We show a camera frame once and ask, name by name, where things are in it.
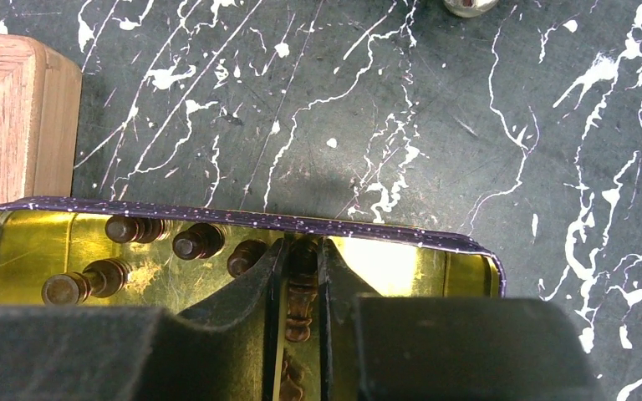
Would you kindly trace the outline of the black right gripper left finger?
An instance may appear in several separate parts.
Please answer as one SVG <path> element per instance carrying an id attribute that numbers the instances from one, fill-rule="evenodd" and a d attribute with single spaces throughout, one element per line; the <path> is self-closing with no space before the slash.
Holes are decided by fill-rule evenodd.
<path id="1" fill-rule="evenodd" d="M 282 370 L 289 241 L 208 298 L 160 314 L 150 343 L 151 400 L 275 400 Z"/>

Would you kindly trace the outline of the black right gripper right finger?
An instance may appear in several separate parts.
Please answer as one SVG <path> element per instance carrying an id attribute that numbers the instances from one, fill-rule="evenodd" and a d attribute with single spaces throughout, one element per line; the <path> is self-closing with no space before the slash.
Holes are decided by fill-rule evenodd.
<path id="1" fill-rule="evenodd" d="M 328 238 L 318 246 L 319 362 L 322 400 L 356 400 L 359 389 L 354 302 L 379 293 L 354 272 Z"/>

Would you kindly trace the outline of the dark bishop chess piece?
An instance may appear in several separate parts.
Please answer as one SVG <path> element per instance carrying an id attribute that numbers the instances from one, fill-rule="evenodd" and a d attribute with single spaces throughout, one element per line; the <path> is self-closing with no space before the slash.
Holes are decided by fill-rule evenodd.
<path id="1" fill-rule="evenodd" d="M 318 295 L 318 244 L 301 238 L 292 244 L 289 257 L 285 338 L 302 343 L 310 338 L 311 309 Z"/>

